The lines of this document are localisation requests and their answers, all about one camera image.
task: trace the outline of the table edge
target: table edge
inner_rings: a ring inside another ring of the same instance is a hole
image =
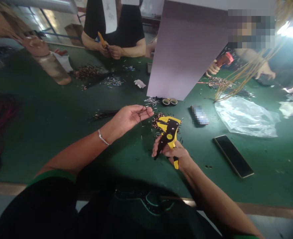
[[[0,182],[0,195],[16,196],[21,193],[27,184],[16,184],[16,183],[3,183]],[[185,204],[197,208],[195,201],[190,198],[178,198],[161,196],[162,199],[179,200]],[[253,203],[236,202],[236,204],[243,210],[245,214],[260,215],[260,216],[273,216],[293,219],[293,208],[287,207],[271,207]]]

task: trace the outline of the plastic bottle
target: plastic bottle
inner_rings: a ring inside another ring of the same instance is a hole
[[[71,77],[62,67],[60,62],[49,51],[48,44],[36,36],[24,39],[23,46],[32,54],[33,58],[59,85],[67,85],[71,82]]]

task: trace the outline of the red tool handle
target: red tool handle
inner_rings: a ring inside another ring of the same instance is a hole
[[[226,52],[221,58],[216,62],[216,65],[220,68],[222,65],[230,65],[234,61],[234,58],[229,52]]]

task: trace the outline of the green workbench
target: green workbench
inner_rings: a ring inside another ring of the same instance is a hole
[[[27,51],[12,55],[0,70],[0,92],[16,95],[22,105],[5,127],[0,182],[27,184],[50,158],[109,120],[88,123],[86,119],[98,110],[145,104],[147,87],[139,89],[133,81],[140,79],[148,85],[146,63],[152,60],[107,60],[102,59],[98,52],[82,48],[50,47],[66,49],[73,67],[88,64],[104,65],[105,68],[133,65],[138,70],[125,74],[123,79],[126,82],[120,87],[107,88],[107,85],[96,84],[82,90],[83,83],[75,79],[66,86],[56,84]],[[230,71],[221,70],[217,76],[226,77],[229,74]],[[278,102],[285,100],[285,92],[277,86],[262,87],[254,81],[247,84],[247,89],[256,96],[253,102],[280,114],[281,122],[276,125],[278,137],[256,138],[230,133],[219,119],[213,100],[205,99],[215,91],[204,84],[197,84],[185,101],[177,106],[165,108],[158,104],[156,108],[172,113],[178,119],[184,117],[179,134],[183,146],[205,174],[234,201],[293,208],[293,117],[284,119],[278,110]],[[199,127],[193,124],[189,110],[191,105],[203,106],[209,125]],[[190,198],[181,173],[165,157],[159,157],[156,161],[151,158],[155,132],[151,133],[148,120],[142,125],[145,127],[137,125],[86,167],[80,175],[81,181],[94,187],[110,178],[135,179]],[[232,171],[212,141],[223,134],[231,138],[247,160],[255,172],[253,176],[241,179]]]

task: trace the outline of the silver bracelet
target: silver bracelet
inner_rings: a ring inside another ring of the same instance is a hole
[[[103,138],[102,138],[102,135],[101,135],[101,132],[100,132],[100,129],[98,130],[98,132],[99,132],[99,138],[107,145],[107,146],[109,146],[109,145],[111,145],[111,144],[108,144]]]

